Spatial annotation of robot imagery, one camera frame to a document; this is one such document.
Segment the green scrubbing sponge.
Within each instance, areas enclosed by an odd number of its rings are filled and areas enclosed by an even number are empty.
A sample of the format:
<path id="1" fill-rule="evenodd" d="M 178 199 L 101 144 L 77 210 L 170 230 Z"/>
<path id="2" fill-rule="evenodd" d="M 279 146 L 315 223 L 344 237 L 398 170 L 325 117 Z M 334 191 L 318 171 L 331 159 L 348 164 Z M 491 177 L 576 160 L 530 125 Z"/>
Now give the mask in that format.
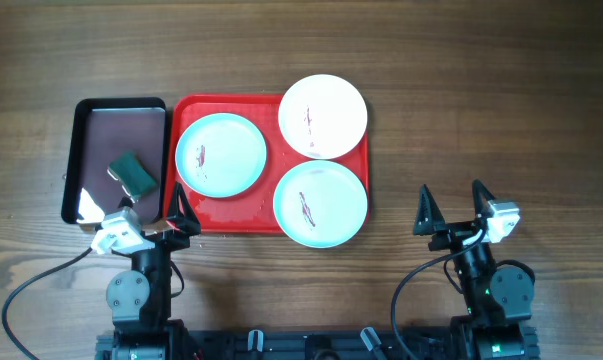
<path id="1" fill-rule="evenodd" d="M 111 162 L 107 172 L 122 185 L 122 189 L 132 202 L 137 202 L 158 186 L 156 180 L 132 152 L 125 152 Z"/>

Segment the light blue plate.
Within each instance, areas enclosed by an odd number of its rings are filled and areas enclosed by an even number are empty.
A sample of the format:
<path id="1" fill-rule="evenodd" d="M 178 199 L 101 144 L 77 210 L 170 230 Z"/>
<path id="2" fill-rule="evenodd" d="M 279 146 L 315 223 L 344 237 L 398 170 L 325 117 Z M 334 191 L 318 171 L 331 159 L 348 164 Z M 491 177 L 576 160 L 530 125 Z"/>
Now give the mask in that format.
<path id="1" fill-rule="evenodd" d="M 277 184 L 273 213 L 294 242 L 318 249 L 336 247 L 362 228 L 368 213 L 367 192 L 345 166 L 307 161 L 290 169 Z"/>
<path id="2" fill-rule="evenodd" d="M 193 122 L 175 151 L 178 175 L 190 189 L 212 198 L 228 198 L 251 187 L 267 162 L 267 145 L 248 119 L 215 113 Z"/>

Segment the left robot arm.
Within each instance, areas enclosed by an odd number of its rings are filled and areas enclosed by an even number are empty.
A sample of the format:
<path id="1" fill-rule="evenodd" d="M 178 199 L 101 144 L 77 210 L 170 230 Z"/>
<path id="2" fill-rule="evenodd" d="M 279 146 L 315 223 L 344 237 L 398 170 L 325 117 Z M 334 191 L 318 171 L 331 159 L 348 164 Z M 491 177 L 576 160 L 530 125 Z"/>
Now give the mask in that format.
<path id="1" fill-rule="evenodd" d="M 173 187 L 168 229 L 146 233 L 129 207 L 101 222 L 91 249 L 131 260 L 131 268 L 114 276 L 106 289 L 114 331 L 97 338 L 96 360 L 200 359 L 202 351 L 184 322 L 171 318 L 171 277 L 179 275 L 171 254 L 190 247 L 201 225 L 181 184 Z"/>

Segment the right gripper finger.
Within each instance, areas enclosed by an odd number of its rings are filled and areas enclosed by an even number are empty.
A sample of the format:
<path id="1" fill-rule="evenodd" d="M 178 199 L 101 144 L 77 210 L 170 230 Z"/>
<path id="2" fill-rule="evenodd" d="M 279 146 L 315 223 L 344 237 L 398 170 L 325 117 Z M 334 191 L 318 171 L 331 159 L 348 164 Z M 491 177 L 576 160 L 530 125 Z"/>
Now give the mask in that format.
<path id="1" fill-rule="evenodd" d="M 472 182 L 472 198 L 476 217 L 483 217 L 487 213 L 488 202 L 496 199 L 479 179 Z"/>
<path id="2" fill-rule="evenodd" d="M 432 235 L 443 231 L 445 228 L 445 219 L 432 193 L 426 185 L 422 185 L 419 192 L 419 204 L 413 234 L 417 236 Z"/>

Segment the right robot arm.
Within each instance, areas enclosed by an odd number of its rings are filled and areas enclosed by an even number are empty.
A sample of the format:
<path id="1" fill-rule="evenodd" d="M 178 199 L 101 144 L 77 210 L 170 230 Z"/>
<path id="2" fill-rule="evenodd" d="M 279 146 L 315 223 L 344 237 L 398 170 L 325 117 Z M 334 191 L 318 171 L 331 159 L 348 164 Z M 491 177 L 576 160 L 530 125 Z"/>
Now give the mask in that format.
<path id="1" fill-rule="evenodd" d="M 444 327 L 406 329 L 407 346 L 421 359 L 538 359 L 532 317 L 533 270 L 516 260 L 496 261 L 490 246 L 511 234 L 520 210 L 472 183 L 475 218 L 448 223 L 427 186 L 419 193 L 413 233 L 431 237 L 431 251 L 448 250 L 467 313 Z"/>

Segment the light blue plate front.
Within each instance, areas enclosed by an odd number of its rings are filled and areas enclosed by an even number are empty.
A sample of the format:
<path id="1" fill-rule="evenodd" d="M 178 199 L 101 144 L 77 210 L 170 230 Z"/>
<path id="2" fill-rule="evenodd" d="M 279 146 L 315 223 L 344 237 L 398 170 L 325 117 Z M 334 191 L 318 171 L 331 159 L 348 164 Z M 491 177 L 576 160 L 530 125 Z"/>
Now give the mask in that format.
<path id="1" fill-rule="evenodd" d="M 368 213 L 367 192 L 345 166 L 307 161 L 290 169 L 277 184 L 273 213 L 294 242 L 318 249 L 336 247 L 362 228 Z"/>

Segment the white plate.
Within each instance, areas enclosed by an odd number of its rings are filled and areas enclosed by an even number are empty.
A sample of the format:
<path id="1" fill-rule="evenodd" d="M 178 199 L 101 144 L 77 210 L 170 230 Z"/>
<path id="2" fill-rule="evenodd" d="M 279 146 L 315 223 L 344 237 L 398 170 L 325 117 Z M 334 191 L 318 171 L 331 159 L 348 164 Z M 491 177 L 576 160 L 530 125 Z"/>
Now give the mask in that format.
<path id="1" fill-rule="evenodd" d="M 287 144 L 312 159 L 335 159 L 363 138 L 368 124 L 365 100 L 347 80 L 329 74 L 307 76 L 283 95 L 278 125 Z"/>

